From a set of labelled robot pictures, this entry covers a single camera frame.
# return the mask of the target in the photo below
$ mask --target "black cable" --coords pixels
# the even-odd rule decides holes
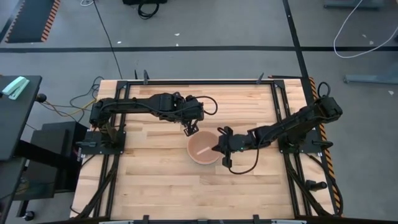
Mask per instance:
[[[341,195],[340,189],[337,186],[336,179],[330,175],[330,173],[326,170],[325,166],[315,157],[305,153],[309,158],[311,158],[314,162],[316,162],[325,172],[326,176],[330,179],[331,184],[335,187],[337,191],[337,195],[340,198],[340,208],[338,210],[337,215],[341,216],[343,214],[343,196]]]
[[[81,165],[81,167],[80,168],[82,168],[84,165],[86,165],[86,163],[88,162],[88,161],[90,161],[92,158],[94,158],[95,157],[95,155],[92,155],[90,158],[88,158],[84,163],[82,163],[82,165]]]
[[[111,50],[112,50],[112,54],[113,54],[114,60],[115,60],[115,62],[116,62],[116,65],[118,66],[118,71],[119,71],[120,79],[123,79],[122,72],[120,71],[120,66],[119,66],[118,58],[116,58],[116,54],[114,53],[114,49],[113,49],[113,45],[112,45],[112,42],[111,42],[111,38],[109,37],[108,31],[106,31],[104,22],[102,21],[101,14],[100,14],[100,12],[99,12],[99,10],[98,10],[98,8],[97,8],[97,4],[95,3],[95,1],[93,1],[93,2],[94,2],[95,10],[97,11],[99,20],[101,21],[102,27],[104,28],[106,37],[108,38],[109,45],[111,46]]]
[[[189,107],[187,107],[187,108],[182,108],[182,109],[180,109],[180,110],[176,110],[176,111],[171,111],[171,112],[169,112],[169,111],[157,110],[157,109],[155,109],[155,108],[153,108],[153,107],[151,107],[151,106],[148,106],[148,105],[146,105],[146,104],[143,104],[143,103],[137,103],[137,102],[128,102],[128,103],[127,103],[127,102],[126,102],[126,103],[123,103],[123,102],[114,102],[114,103],[109,103],[109,104],[103,106],[103,107],[100,109],[100,112],[101,112],[103,109],[105,109],[105,108],[107,108],[107,107],[109,107],[109,106],[112,106],[112,105],[139,105],[139,106],[143,106],[143,107],[145,107],[145,108],[148,108],[148,109],[150,109],[151,111],[154,111],[154,112],[157,112],[157,113],[162,113],[162,114],[175,114],[175,113],[183,112],[183,111],[188,110],[188,109],[192,109],[192,108],[199,107],[199,106],[189,106]]]
[[[94,157],[95,157],[95,155],[92,155],[91,157],[89,157],[84,163],[82,163],[82,165],[81,165],[80,168],[82,168],[84,165],[86,165],[87,162],[90,161],[90,160],[91,160],[92,158],[94,158]],[[69,209],[70,209],[71,211],[73,211],[74,213],[76,213],[77,215],[80,215],[80,212],[78,212],[78,211],[76,211],[75,209],[73,209],[73,208],[72,208],[72,205],[69,206]]]
[[[264,135],[264,136],[260,139],[259,144],[258,144],[257,147],[256,147],[256,149],[257,149],[256,161],[254,162],[254,165],[253,165],[250,169],[248,169],[248,170],[246,170],[246,171],[243,171],[243,172],[235,172],[235,171],[232,171],[231,168],[228,168],[228,170],[229,170],[232,174],[236,174],[236,175],[247,174],[248,172],[254,170],[254,168],[256,168],[256,166],[257,166],[257,163],[259,162],[259,155],[260,155],[260,145],[261,145],[261,142],[263,142],[263,140],[264,140],[265,138],[266,138],[266,135]]]
[[[195,98],[195,99],[208,98],[208,99],[212,100],[212,101],[214,102],[214,104],[216,105],[216,109],[215,109],[214,112],[212,112],[212,113],[209,113],[209,112],[207,112],[207,111],[204,111],[204,112],[205,112],[205,114],[208,114],[208,115],[210,115],[210,116],[212,116],[212,115],[214,115],[214,114],[217,113],[217,111],[218,111],[218,104],[217,104],[217,102],[216,102],[216,100],[215,100],[214,98],[212,98],[212,97],[210,97],[210,96],[195,96],[194,98]]]
[[[25,123],[26,126],[32,128],[33,130],[37,131],[37,129],[33,128],[32,126],[30,126],[28,123]]]
[[[85,111],[91,111],[90,109],[87,109],[87,108],[79,108],[79,107],[77,107],[77,106],[65,106],[65,105],[53,105],[54,107],[62,107],[62,108],[78,108],[78,109],[81,109],[81,110],[85,110]]]
[[[91,96],[93,97],[93,99],[95,99],[96,97],[94,97],[94,92],[98,91],[98,88],[100,87],[100,84],[96,84],[95,82],[96,82],[99,78],[100,78],[101,80],[104,80],[104,78],[103,78],[102,76],[97,76],[97,77],[93,80],[93,83],[91,84],[90,89],[87,91],[87,93],[73,97],[72,99],[70,99],[69,104],[70,104],[72,107],[74,107],[74,108],[81,109],[80,107],[75,106],[75,105],[73,104],[73,101],[76,100],[76,99],[78,99],[78,98],[81,98],[81,97],[84,97],[84,96],[88,96],[88,95],[90,94],[91,91],[92,91],[92,92],[91,92]]]
[[[147,2],[148,0],[142,0],[140,3],[139,3],[139,5],[138,5],[138,16],[141,18],[141,19],[150,19],[152,16],[154,16],[156,13],[157,13],[157,11],[159,10],[159,3],[155,3],[156,4],[156,8],[155,8],[155,10],[153,11],[153,12],[151,12],[151,13],[146,13],[146,12],[143,12],[142,11],[142,7],[144,6],[144,4],[146,4],[146,2]]]
[[[321,96],[321,94],[319,92],[319,90],[321,89],[322,85],[325,85],[328,88],[328,91],[327,91],[326,95],[323,95],[323,96],[329,96],[329,94],[330,94],[330,85],[327,82],[321,82],[321,83],[319,83],[318,90],[317,90],[319,98],[323,97],[323,96]]]
[[[228,168],[229,171],[230,171],[231,173],[233,173],[233,174],[236,174],[236,175],[247,174],[248,172],[250,172],[250,171],[254,170],[254,168],[256,168],[257,163],[258,163],[258,161],[259,161],[259,154],[260,154],[260,149],[257,147],[256,161],[254,162],[254,165],[253,165],[250,169],[248,169],[248,170],[246,170],[246,171],[243,171],[243,172],[235,172],[235,171],[232,171],[231,168]]]
[[[72,205],[69,206],[69,209],[73,212],[75,212],[77,215],[80,215],[80,212],[77,212],[75,209],[72,208]]]
[[[47,185],[47,184],[54,184],[54,183],[55,183],[55,182],[53,181],[53,182],[49,182],[49,183],[38,183],[38,185]],[[30,188],[30,187],[25,187],[25,188],[23,188],[23,189],[19,189],[19,190],[15,191],[15,194],[18,193],[18,192],[27,190],[27,189],[29,189],[29,188]],[[9,193],[9,194],[7,194],[6,196],[1,197],[1,198],[0,198],[0,201],[3,200],[3,199],[5,199],[6,197],[12,195],[12,194],[14,194],[14,192]]]

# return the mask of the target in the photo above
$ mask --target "black metal stand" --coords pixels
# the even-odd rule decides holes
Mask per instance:
[[[15,156],[25,157],[35,162],[46,164],[59,169],[79,169],[80,163],[66,156],[51,152],[23,140],[19,141]]]
[[[290,110],[289,110],[289,102],[287,102],[287,95],[286,91],[284,88],[284,83],[283,80],[266,80],[262,82],[257,82],[256,80],[171,80],[171,81],[152,81],[148,80],[148,83],[146,85],[270,85],[271,86],[271,92],[272,92],[272,97],[274,101],[274,106],[275,106],[275,113],[277,115],[277,120],[280,121],[282,119],[282,115],[280,112],[280,106],[279,106],[279,101],[277,97],[277,88],[280,88],[280,91],[282,93],[282,100],[284,102],[284,109],[286,112],[286,116],[290,116]],[[142,81],[119,81],[117,84],[117,89],[116,89],[116,94],[115,98],[119,98],[120,92],[123,88],[126,89],[124,97],[127,98],[129,96],[129,92],[132,86],[134,85],[143,85]],[[114,125],[115,117],[113,116],[111,118],[111,124]],[[124,123],[126,121],[126,116],[123,114],[121,116],[121,121],[120,121],[120,127],[123,130],[124,128]],[[303,170],[302,170],[302,165],[301,165],[301,160],[299,157],[299,153],[295,153],[295,163],[296,163],[296,169],[297,169],[297,175],[299,176],[299,179],[304,181],[305,177],[303,175]],[[110,172],[106,174],[106,168],[108,167],[109,163],[109,156],[104,155],[104,160],[103,160],[103,166],[101,169],[101,176],[100,176],[100,182],[98,186],[98,191],[96,193],[96,196],[90,201],[91,202],[96,202],[95,205],[93,204],[90,205],[91,210],[94,209],[94,214],[93,218],[87,218],[87,216],[82,217],[82,218],[72,218],[70,220],[64,221],[64,222],[57,222],[57,223],[99,223],[99,222],[105,222],[105,221],[110,221],[111,217],[111,211],[112,211],[112,204],[113,204],[113,197],[114,197],[114,191],[115,191],[115,186],[116,186],[116,176],[117,176],[117,171],[118,171],[118,162],[119,162],[119,157],[120,155],[115,155],[114,156],[114,161],[112,164],[112,169]],[[285,166],[288,168],[288,166],[291,166],[290,162],[290,156],[288,153],[284,153],[284,161],[285,161]],[[341,218],[341,217],[313,217],[311,216],[311,207],[306,200],[306,198],[303,198],[304,205],[305,205],[305,213],[307,216],[301,216],[300,211],[299,211],[299,204],[297,201],[297,194],[295,191],[295,185],[294,181],[291,178],[289,174],[287,174],[288,178],[288,183],[289,183],[289,192],[290,192],[290,197],[292,200],[292,210],[295,215],[294,220],[288,220],[288,223],[294,223],[292,221],[296,221],[298,223],[302,221],[307,221],[308,223],[380,223],[380,221],[375,221],[375,220],[359,220],[359,219],[350,219],[350,218]],[[106,215],[103,217],[99,217],[99,211],[100,211],[100,205],[101,205],[101,196],[103,189],[105,189],[108,184],[110,184],[109,188],[109,195],[107,199],[107,204],[106,204]],[[223,223],[283,223],[286,220],[261,220],[259,219],[259,216],[256,216],[256,218],[252,220],[224,220]],[[122,221],[127,223],[156,223],[156,224],[161,224],[161,223],[217,223],[219,224],[219,220],[149,220],[149,216],[146,216],[142,220],[126,220]]]

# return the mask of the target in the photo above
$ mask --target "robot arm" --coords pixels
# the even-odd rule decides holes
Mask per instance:
[[[181,123],[187,136],[195,134],[199,130],[197,122],[204,119],[203,103],[191,95],[184,98],[178,92],[156,94],[150,98],[101,99],[93,105],[90,124],[99,129],[101,142],[106,147],[112,147],[118,141],[117,131],[109,123],[112,114],[118,113],[149,113],[160,120]]]
[[[278,138],[282,138],[288,147],[298,149],[311,129],[321,123],[336,121],[342,114],[335,99],[323,96],[279,123],[248,130],[247,135],[233,134],[230,127],[218,128],[222,135],[212,150],[224,154],[223,165],[231,168],[231,153],[267,147]]]

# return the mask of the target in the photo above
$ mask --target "metal bracket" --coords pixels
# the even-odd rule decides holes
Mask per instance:
[[[127,85],[127,81],[118,81],[118,84],[116,85],[116,91],[123,89]]]
[[[208,220],[205,219],[198,220],[198,224],[208,224]]]
[[[118,146],[109,148],[101,144],[102,134],[99,131],[88,131],[84,140],[77,142],[81,147],[82,154],[91,155],[117,155],[124,152],[124,142],[126,141],[126,132],[117,132]]]
[[[285,82],[283,80],[274,80],[274,83],[276,87],[279,87],[281,89],[285,88]]]
[[[99,222],[98,224],[133,224],[134,220]]]
[[[322,152],[324,146],[328,146],[329,144],[321,144],[323,141],[317,141],[318,133],[316,130],[311,130],[307,133],[304,143],[297,149],[296,147],[290,147],[285,143],[285,137],[278,138],[278,144],[280,153],[318,153]]]
[[[259,215],[253,215],[253,223],[260,224],[260,216]]]
[[[144,85],[148,85],[149,75],[147,70],[144,70]]]
[[[275,224],[307,224],[305,220],[271,220]]]
[[[256,81],[256,84],[257,84],[257,85],[260,85],[260,84],[261,84],[261,80],[262,80],[263,76],[264,76],[264,72],[263,72],[263,73],[260,75],[260,77],[257,79],[257,81]]]
[[[149,223],[149,215],[144,215],[142,218],[142,224],[148,224]]]

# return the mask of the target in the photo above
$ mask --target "butcher block tabletop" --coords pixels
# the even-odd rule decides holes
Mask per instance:
[[[284,80],[291,112],[306,105],[300,80]],[[113,98],[117,80],[103,80],[98,99]],[[130,98],[148,98],[158,93],[180,92],[182,96],[210,96],[218,103],[214,116],[205,115],[200,131],[220,135],[217,127],[230,126],[234,133],[277,121],[270,85],[134,85]],[[278,91],[284,118],[282,96]],[[200,98],[212,112],[214,103]],[[159,121],[150,114],[126,115],[126,145],[120,157],[114,192],[112,220],[261,219],[294,218],[283,155],[277,142],[259,153],[257,167],[244,175],[233,175],[221,165],[199,165],[187,153],[189,137],[178,123]],[[252,167],[256,151],[232,155],[232,170]],[[73,209],[80,212],[98,188],[102,155],[96,155],[81,170]],[[301,155],[306,179],[325,181],[322,168]],[[304,215],[302,194],[296,186],[300,213]],[[313,192],[323,208],[333,213],[329,190]],[[102,199],[104,215],[108,193]]]

